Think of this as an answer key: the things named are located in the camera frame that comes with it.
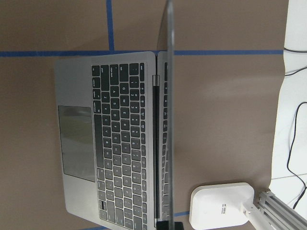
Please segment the aluminium frame post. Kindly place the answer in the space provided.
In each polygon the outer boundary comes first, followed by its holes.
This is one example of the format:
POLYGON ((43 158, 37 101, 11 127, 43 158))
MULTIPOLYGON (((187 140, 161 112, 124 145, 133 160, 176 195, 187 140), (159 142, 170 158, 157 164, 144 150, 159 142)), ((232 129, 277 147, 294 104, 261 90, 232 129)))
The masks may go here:
POLYGON ((257 230, 307 230, 307 220, 271 191, 260 192, 256 207, 260 220, 257 230))

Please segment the black mouse pad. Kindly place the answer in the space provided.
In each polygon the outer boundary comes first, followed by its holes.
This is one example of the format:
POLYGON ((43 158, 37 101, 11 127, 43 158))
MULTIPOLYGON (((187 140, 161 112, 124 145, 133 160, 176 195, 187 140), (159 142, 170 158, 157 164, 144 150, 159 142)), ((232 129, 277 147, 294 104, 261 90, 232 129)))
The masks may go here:
POLYGON ((182 222, 158 221, 156 223, 157 230, 184 230, 182 222))

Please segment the white desk lamp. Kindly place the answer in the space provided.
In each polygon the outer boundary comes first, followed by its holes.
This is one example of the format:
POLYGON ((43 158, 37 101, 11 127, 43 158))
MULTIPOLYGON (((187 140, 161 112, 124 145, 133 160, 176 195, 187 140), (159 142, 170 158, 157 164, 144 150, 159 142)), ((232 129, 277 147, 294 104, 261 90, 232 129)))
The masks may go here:
POLYGON ((191 194, 189 222, 195 230, 241 226, 260 220, 254 189, 248 183, 200 186, 191 194))

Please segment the grey laptop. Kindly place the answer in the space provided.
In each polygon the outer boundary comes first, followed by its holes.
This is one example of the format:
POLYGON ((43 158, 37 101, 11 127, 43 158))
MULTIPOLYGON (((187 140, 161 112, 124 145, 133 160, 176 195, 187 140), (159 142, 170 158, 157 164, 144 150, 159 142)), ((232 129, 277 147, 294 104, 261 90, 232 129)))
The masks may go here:
POLYGON ((111 230, 174 221, 172 1, 157 51, 55 63, 65 208, 111 230))

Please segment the blue tape line lengthwise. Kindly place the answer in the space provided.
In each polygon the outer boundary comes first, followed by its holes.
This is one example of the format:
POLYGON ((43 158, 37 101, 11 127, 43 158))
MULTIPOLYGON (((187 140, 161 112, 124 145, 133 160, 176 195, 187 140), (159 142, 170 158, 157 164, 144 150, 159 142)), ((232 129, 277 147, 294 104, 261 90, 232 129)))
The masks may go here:
POLYGON ((106 0, 106 16, 107 16, 109 50, 114 51, 115 46, 114 46, 114 31, 113 31, 112 0, 106 0))

